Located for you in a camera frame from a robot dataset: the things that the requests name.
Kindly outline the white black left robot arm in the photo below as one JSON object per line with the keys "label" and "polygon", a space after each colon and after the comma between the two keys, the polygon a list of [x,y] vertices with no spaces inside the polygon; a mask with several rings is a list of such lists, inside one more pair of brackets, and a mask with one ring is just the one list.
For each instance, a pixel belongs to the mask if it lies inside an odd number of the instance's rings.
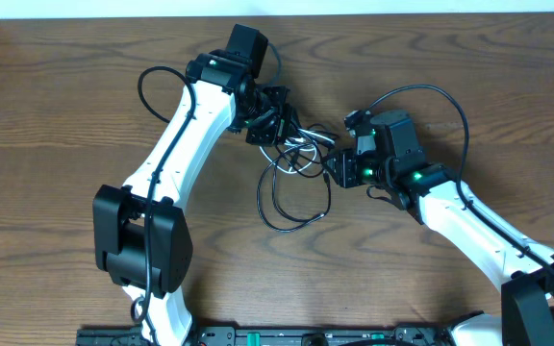
{"label": "white black left robot arm", "polygon": [[181,345],[192,326],[182,282],[192,243],[184,216],[195,180],[224,131],[280,145],[291,108],[275,83],[257,84],[263,48],[201,54],[180,74],[177,111],[122,186],[102,185],[92,202],[95,261],[133,300],[131,317],[150,345]]}

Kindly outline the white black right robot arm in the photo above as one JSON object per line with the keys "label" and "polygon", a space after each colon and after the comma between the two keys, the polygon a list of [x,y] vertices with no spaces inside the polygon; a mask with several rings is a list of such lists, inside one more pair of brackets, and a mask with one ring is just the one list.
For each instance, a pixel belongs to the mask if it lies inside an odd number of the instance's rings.
{"label": "white black right robot arm", "polygon": [[450,345],[554,345],[554,249],[487,207],[451,169],[426,160],[407,117],[348,120],[355,138],[325,161],[344,188],[382,200],[455,245],[499,291],[501,314],[474,313],[448,327]]}

